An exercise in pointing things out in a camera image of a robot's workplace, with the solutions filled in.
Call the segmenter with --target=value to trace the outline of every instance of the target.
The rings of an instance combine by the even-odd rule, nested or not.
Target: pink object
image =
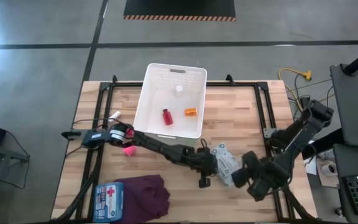
[[[125,137],[132,138],[132,137],[134,137],[134,134],[135,134],[135,132],[133,130],[128,129],[127,134],[126,134]]]
[[[168,111],[168,109],[163,110],[162,117],[164,118],[165,125],[173,124],[172,115],[171,112]]]
[[[123,149],[124,153],[127,154],[127,156],[132,156],[135,151],[136,151],[136,147],[135,146],[129,146]]]

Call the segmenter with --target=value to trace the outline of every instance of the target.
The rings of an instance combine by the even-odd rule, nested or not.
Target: blue box
[[[114,182],[98,185],[94,195],[94,222],[106,223],[122,219],[124,184]]]

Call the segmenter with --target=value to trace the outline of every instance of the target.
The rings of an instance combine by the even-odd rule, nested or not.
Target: basket handle
[[[160,138],[169,138],[169,139],[176,139],[176,137],[174,136],[163,136],[161,134],[158,134],[157,137],[160,137]]]

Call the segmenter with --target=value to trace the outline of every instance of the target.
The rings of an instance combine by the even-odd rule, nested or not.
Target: gray floor
[[[0,0],[0,44],[91,43],[102,0]],[[125,1],[109,1],[100,43],[275,40],[358,40],[358,1],[236,0],[237,22],[124,21]],[[0,223],[48,220],[89,49],[0,50],[0,127],[13,132],[31,155],[24,190],[1,185]],[[231,74],[238,80],[277,79],[282,67],[312,70],[312,81],[329,79],[329,66],[349,63],[358,45],[289,47],[200,47],[98,49],[90,80],[142,80],[149,63],[203,67],[209,80]],[[295,75],[283,73],[293,88]],[[331,82],[302,88],[323,100]],[[335,110],[335,98],[329,99]],[[317,137],[340,127],[338,116]],[[25,169],[8,180],[21,184]],[[338,219],[336,189],[310,177],[318,215]]]

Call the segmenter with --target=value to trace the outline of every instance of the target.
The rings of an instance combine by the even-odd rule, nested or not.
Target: red cross
[[[107,194],[111,197],[113,194],[115,193],[115,191],[112,189],[112,187],[110,187],[110,189],[107,191]]]

